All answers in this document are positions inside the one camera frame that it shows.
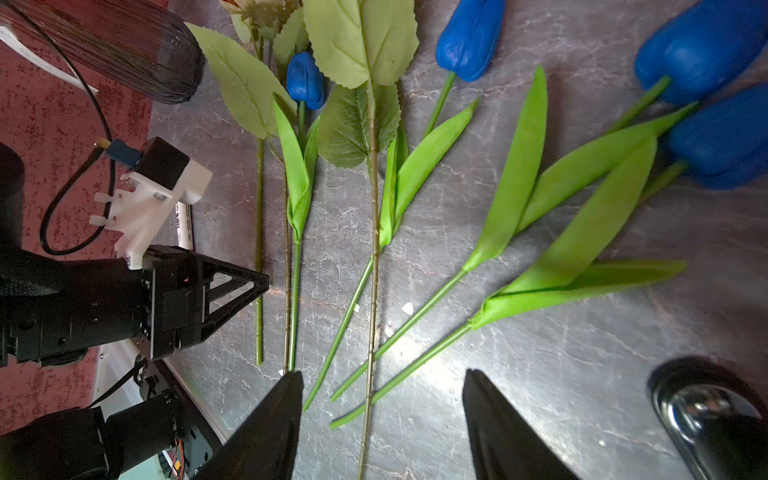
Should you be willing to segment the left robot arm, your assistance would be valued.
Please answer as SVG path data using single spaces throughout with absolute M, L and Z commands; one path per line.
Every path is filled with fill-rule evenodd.
M 1 150 L 1 359 L 41 366 L 82 360 L 134 337 L 145 362 L 197 345 L 269 288 L 268 277 L 174 246 L 142 269 L 118 259 L 60 262 L 21 246 L 24 164 Z M 173 390 L 105 416 L 98 406 L 40 417 L 1 438 L 5 479 L 115 479 L 180 444 L 192 413 Z

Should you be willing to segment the red gerbera flower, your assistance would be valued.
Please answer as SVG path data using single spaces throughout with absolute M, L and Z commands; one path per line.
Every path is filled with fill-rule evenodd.
M 277 133 L 272 97 L 285 98 L 271 62 L 265 58 L 299 1 L 222 1 L 238 35 L 233 39 L 216 30 L 188 22 L 216 79 L 224 103 L 237 124 L 257 139 L 254 198 L 255 267 L 264 267 L 265 153 Z

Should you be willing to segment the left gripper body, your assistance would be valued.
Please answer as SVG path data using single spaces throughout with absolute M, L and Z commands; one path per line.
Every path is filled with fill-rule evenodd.
M 153 246 L 137 270 L 112 258 L 57 261 L 1 249 L 1 363 L 68 365 L 89 349 L 134 337 L 150 357 L 171 354 L 199 314 L 199 255 Z

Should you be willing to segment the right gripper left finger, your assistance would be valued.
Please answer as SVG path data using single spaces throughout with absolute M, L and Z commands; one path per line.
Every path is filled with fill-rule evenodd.
M 291 479 L 302 414 L 303 376 L 286 373 L 197 479 Z

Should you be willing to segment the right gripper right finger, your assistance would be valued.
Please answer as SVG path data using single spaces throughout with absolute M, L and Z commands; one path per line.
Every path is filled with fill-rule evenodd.
M 480 370 L 466 371 L 462 401 L 478 479 L 574 479 Z

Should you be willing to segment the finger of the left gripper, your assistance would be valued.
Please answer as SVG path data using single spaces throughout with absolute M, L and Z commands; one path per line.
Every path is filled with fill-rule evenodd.
M 262 272 L 202 256 L 200 338 L 208 339 L 227 321 L 269 290 Z

